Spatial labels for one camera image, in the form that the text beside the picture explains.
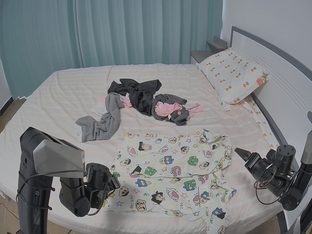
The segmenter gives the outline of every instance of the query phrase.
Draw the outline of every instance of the black garment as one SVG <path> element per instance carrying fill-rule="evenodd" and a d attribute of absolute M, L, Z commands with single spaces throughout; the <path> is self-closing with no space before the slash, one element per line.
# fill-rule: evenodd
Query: black garment
<path fill-rule="evenodd" d="M 155 106 L 157 102 L 160 102 L 160 101 L 162 103 L 168 103 L 168 104 L 178 103 L 180 105 L 184 105 L 188 102 L 186 99 L 183 99 L 175 95 L 158 94 L 155 96 L 154 99 L 152 99 L 152 103 L 153 103 L 152 115 L 157 120 L 166 120 L 166 121 L 174 122 L 177 126 L 183 126 L 187 124 L 186 120 L 187 120 L 187 117 L 189 116 L 189 111 L 186 110 L 186 108 L 183 106 L 181 109 L 181 113 L 182 113 L 181 115 L 178 115 L 177 112 L 171 113 L 170 117 L 162 117 L 162 116 L 157 115 L 155 112 Z"/>
<path fill-rule="evenodd" d="M 121 84 L 113 81 L 107 94 L 116 92 L 125 96 L 129 93 L 129 99 L 132 106 L 144 115 L 151 116 L 153 108 L 152 99 L 156 91 L 161 87 L 159 80 L 150 80 L 138 83 L 133 79 L 120 79 Z"/>

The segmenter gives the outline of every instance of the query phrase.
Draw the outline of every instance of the pillowcase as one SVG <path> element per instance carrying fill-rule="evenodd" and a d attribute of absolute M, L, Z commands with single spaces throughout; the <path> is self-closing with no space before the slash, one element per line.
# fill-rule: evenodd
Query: pillowcase
<path fill-rule="evenodd" d="M 197 67 L 216 90 L 225 111 L 269 79 L 262 65 L 229 48 L 203 60 Z"/>

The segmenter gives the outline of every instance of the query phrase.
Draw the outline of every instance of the blue star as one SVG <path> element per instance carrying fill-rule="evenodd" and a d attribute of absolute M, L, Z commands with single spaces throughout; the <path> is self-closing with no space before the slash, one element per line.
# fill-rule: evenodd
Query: blue star
<path fill-rule="evenodd" d="M 121 206 L 123 204 L 123 202 L 116 202 L 117 206 Z"/>

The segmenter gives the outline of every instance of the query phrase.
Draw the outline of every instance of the bed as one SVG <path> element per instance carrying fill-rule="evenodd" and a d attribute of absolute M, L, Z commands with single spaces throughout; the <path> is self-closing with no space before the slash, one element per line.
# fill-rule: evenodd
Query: bed
<path fill-rule="evenodd" d="M 204 112 L 189 119 L 187 126 L 176 126 L 142 115 L 135 109 L 124 108 L 120 110 L 119 129 L 110 140 L 78 143 L 74 134 L 74 122 L 86 115 L 99 120 L 100 117 L 92 114 L 90 109 L 96 105 L 100 96 L 107 95 L 111 82 L 120 78 L 132 78 L 138 82 L 159 79 L 162 87 L 156 94 L 171 93 L 186 98 L 187 105 L 199 103 Z M 0 190 L 11 198 L 15 198 L 18 184 L 21 154 L 19 137 L 29 126 L 79 146 L 85 151 L 87 163 L 98 162 L 106 166 L 111 164 L 123 143 L 124 134 L 130 129 L 134 133 L 172 136 L 194 135 L 199 128 L 204 127 L 229 136 L 233 145 L 232 164 L 223 170 L 227 186 L 237 189 L 237 193 L 227 204 L 230 216 L 227 233 L 246 233 L 282 210 L 278 202 L 265 206 L 257 201 L 253 188 L 254 179 L 245 169 L 244 161 L 234 152 L 236 147 L 240 147 L 256 151 L 264 157 L 270 146 L 264 139 L 260 127 L 241 104 L 232 105 L 230 111 L 224 111 L 215 90 L 194 64 L 104 66 L 53 73 L 27 99 L 0 134 L 2 161 L 0 172 L 8 174 L 1 177 Z M 277 138 L 280 140 L 281 135 L 277 134 Z M 60 203 L 58 179 L 54 179 L 53 187 L 56 188 L 56 192 L 51 193 L 49 205 L 53 210 L 49 211 L 48 219 L 82 233 L 205 233 L 206 231 L 206 223 L 201 219 L 185 221 L 156 212 L 100 211 L 95 216 L 78 218 Z M 265 202 L 275 200 L 267 190 L 261 191 L 260 197 Z"/>

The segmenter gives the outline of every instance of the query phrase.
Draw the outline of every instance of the headboard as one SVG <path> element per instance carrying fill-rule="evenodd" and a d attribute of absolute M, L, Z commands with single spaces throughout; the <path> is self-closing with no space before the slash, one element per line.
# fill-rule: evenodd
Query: headboard
<path fill-rule="evenodd" d="M 296 148 L 295 157 L 300 164 L 312 129 L 312 71 L 282 49 L 235 26 L 230 47 L 269 72 L 269 80 L 252 97 L 280 144 Z"/>

